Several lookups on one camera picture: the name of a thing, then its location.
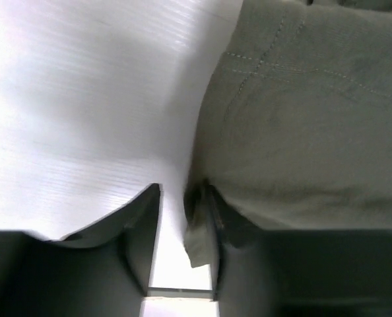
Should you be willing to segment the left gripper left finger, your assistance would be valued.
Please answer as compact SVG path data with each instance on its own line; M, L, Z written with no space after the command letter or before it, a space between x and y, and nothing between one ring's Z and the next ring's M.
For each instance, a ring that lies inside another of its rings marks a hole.
M160 186L151 184L62 240L0 230L0 316L138 316L159 209Z

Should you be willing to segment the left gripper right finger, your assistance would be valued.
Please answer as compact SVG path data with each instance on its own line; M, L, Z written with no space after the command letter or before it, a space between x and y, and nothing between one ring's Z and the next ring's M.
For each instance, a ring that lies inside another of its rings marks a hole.
M204 186L221 316L392 316L392 230L263 230Z

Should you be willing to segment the olive green shorts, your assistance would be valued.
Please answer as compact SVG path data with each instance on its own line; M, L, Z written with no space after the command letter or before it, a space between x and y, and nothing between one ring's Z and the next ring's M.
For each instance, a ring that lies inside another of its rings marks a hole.
M244 1L197 122L192 267L204 181L265 229L392 229L392 1Z

